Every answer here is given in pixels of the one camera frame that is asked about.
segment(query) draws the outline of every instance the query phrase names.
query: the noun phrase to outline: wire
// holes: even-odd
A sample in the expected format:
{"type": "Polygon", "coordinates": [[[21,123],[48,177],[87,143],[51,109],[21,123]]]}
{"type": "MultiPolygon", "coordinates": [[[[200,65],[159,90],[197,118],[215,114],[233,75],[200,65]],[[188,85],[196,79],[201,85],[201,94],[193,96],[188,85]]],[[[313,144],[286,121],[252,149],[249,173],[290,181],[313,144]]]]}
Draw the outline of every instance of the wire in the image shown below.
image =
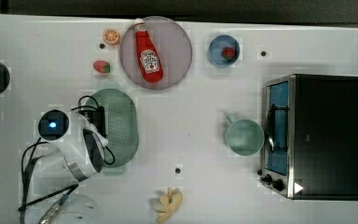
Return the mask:
{"type": "Polygon", "coordinates": [[[77,110],[77,109],[81,109],[81,108],[91,108],[91,109],[94,109],[95,111],[97,111],[97,108],[92,105],[81,105],[81,106],[72,108],[71,110],[73,111],[73,110],[77,110]]]}
{"type": "Polygon", "coordinates": [[[93,100],[93,101],[95,102],[95,104],[97,105],[97,107],[100,106],[100,105],[98,104],[98,101],[97,101],[94,97],[92,97],[92,96],[90,96],[90,95],[85,95],[85,96],[80,97],[80,99],[77,101],[77,103],[80,104],[80,103],[81,103],[81,100],[83,100],[84,98],[90,98],[91,100],[93,100]]]}
{"type": "Polygon", "coordinates": [[[25,179],[24,179],[24,159],[25,159],[25,154],[26,154],[27,151],[28,151],[29,149],[31,149],[32,147],[34,148],[33,151],[32,151],[32,153],[31,153],[31,157],[30,157],[30,159],[29,159],[29,161],[30,161],[30,160],[32,159],[33,155],[34,155],[34,151],[36,150],[36,147],[37,147],[38,145],[42,145],[42,144],[46,144],[46,143],[47,143],[47,142],[40,142],[41,139],[42,139],[42,138],[39,137],[39,139],[37,139],[37,141],[36,141],[35,144],[32,144],[31,146],[27,147],[27,148],[25,149],[25,151],[22,153],[22,157],[21,157],[21,180],[22,180],[22,185],[25,184],[25,179]]]}
{"type": "Polygon", "coordinates": [[[112,152],[112,150],[109,149],[109,147],[105,147],[104,149],[108,150],[109,153],[112,155],[112,158],[113,158],[112,162],[107,162],[106,160],[104,160],[104,162],[106,164],[108,164],[108,165],[113,165],[113,163],[115,163],[115,161],[116,161],[115,155],[113,155],[113,152],[112,152]]]}
{"type": "Polygon", "coordinates": [[[87,112],[95,112],[95,111],[94,111],[94,110],[82,110],[82,111],[79,111],[79,113],[80,113],[80,112],[81,112],[81,113],[87,113],[87,112]]]}
{"type": "Polygon", "coordinates": [[[59,194],[59,193],[62,193],[62,192],[64,192],[64,191],[66,191],[66,190],[68,190],[68,189],[69,189],[68,192],[66,192],[65,194],[66,194],[66,195],[70,195],[75,189],[77,189],[77,187],[79,187],[79,185],[78,185],[78,184],[74,184],[74,185],[71,185],[71,186],[69,186],[69,187],[66,187],[66,188],[57,190],[57,191],[55,191],[55,192],[53,192],[53,193],[50,193],[50,194],[48,194],[48,195],[46,195],[46,196],[44,196],[44,197],[42,197],[42,198],[38,198],[38,199],[36,199],[36,200],[31,201],[30,203],[27,203],[27,204],[22,205],[21,207],[19,207],[19,211],[21,211],[21,210],[25,209],[26,207],[31,206],[31,205],[33,205],[33,204],[40,203],[40,202],[42,202],[42,201],[44,201],[44,200],[46,200],[46,199],[48,199],[48,198],[51,198],[51,197],[53,197],[53,196],[55,196],[55,195],[57,195],[57,194],[59,194]]]}

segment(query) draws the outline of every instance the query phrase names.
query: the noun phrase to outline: ketchup label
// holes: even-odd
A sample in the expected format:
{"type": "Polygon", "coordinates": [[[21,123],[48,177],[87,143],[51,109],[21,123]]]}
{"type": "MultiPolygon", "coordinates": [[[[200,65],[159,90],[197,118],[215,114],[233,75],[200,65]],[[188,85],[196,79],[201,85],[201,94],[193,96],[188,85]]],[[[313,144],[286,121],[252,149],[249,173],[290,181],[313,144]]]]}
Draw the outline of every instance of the ketchup label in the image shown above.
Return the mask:
{"type": "Polygon", "coordinates": [[[156,72],[159,70],[158,57],[155,51],[151,49],[144,50],[141,53],[141,62],[147,74],[156,72]]]}

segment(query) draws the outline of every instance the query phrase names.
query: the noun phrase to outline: blue light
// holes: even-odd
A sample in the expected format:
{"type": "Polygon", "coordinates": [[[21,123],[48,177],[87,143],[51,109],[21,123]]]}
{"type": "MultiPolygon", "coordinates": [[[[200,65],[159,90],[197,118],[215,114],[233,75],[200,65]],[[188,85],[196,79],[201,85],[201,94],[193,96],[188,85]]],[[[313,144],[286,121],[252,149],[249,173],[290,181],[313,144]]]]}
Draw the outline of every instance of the blue light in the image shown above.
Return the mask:
{"type": "Polygon", "coordinates": [[[56,122],[51,122],[48,126],[50,128],[55,128],[55,127],[57,127],[57,123],[56,122]]]}

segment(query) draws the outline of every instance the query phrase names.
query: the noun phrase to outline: green cup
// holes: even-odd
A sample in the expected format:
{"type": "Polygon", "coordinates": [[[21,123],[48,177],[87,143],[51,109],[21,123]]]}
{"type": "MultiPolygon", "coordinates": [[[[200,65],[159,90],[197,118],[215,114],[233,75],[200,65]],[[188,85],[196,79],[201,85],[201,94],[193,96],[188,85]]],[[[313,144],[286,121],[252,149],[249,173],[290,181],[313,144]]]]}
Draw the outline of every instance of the green cup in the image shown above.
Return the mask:
{"type": "Polygon", "coordinates": [[[249,119],[235,120],[227,116],[229,126],[225,134],[225,142],[235,153],[241,156],[255,154],[264,144],[263,129],[249,119]]]}

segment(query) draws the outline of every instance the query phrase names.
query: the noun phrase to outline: pink plate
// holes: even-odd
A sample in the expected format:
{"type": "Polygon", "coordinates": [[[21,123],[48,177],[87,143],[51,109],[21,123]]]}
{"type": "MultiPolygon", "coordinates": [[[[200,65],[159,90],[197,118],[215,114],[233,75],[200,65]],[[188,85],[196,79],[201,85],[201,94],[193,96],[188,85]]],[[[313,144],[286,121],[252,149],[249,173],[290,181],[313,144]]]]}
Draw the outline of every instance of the pink plate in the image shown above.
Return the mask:
{"type": "Polygon", "coordinates": [[[178,83],[191,65],[193,49],[186,31],[175,21],[164,17],[144,18],[147,31],[155,45],[164,69],[164,77],[157,83],[146,82],[136,58],[135,32],[131,26],[120,44],[120,61],[127,76],[134,83],[150,90],[162,90],[178,83]]]}

